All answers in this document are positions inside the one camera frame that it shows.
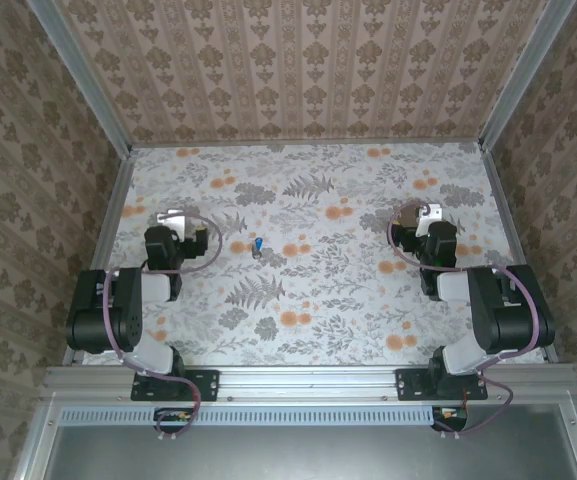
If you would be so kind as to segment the aluminium side rail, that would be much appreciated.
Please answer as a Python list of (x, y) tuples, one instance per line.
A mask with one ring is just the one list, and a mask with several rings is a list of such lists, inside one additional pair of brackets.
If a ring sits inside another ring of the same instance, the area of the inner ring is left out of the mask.
[(497, 204), (504, 233), (508, 241), (510, 255), (516, 263), (526, 264), (527, 260), (512, 218), (512, 213), (501, 180), (494, 164), (493, 156), (488, 150), (483, 150), (482, 160)]
[(121, 220), (126, 196), (130, 188), (133, 171), (133, 159), (126, 158), (120, 163), (96, 248), (89, 266), (92, 270), (106, 270), (110, 265), (114, 240)]

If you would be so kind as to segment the aluminium mounting rail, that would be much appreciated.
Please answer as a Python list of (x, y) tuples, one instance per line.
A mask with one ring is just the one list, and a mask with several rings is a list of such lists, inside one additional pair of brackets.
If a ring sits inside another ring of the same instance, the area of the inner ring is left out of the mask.
[[(218, 366), (217, 398), (221, 405), (394, 405), (407, 385), (400, 380), (410, 365), (380, 366)], [(517, 404), (558, 404), (577, 400), (577, 377), (567, 364), (498, 364), (487, 370), (488, 405), (502, 403), (514, 392)], [(131, 371), (119, 366), (53, 367), (40, 400), (62, 405), (127, 405), (133, 386)]]

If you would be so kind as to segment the grey metal sheet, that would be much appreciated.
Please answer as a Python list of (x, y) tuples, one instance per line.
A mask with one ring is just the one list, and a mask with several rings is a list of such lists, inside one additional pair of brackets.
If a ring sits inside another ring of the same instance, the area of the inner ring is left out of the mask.
[(47, 480), (577, 480), (560, 414), (512, 407), (454, 438), (426, 426), (65, 427)]

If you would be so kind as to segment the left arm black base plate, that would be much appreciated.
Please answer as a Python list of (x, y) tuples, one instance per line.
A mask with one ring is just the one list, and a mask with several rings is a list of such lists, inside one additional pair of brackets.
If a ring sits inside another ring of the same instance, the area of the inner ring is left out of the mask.
[[(202, 402), (217, 400), (220, 376), (218, 370), (190, 369), (185, 374), (186, 378), (199, 390)], [(193, 394), (190, 387), (184, 383), (135, 374), (130, 399), (151, 402), (189, 402), (193, 400)]]

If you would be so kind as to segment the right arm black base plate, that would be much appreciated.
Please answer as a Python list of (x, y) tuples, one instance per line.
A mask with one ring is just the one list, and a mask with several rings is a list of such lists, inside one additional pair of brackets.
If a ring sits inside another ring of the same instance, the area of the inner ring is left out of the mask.
[(395, 371), (397, 396), (400, 401), (466, 399), (486, 400), (487, 387), (476, 375), (441, 374), (432, 379), (427, 369), (411, 368)]

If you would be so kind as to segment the aluminium frame post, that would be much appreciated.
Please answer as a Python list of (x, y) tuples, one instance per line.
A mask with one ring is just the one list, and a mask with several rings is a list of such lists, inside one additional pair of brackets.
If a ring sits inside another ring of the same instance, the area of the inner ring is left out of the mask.
[(92, 61), (59, 11), (56, 0), (27, 0), (64, 65), (91, 108), (119, 159), (125, 161), (132, 147), (128, 133), (94, 73)]
[(575, 0), (548, 0), (479, 136), (491, 151), (552, 46)]

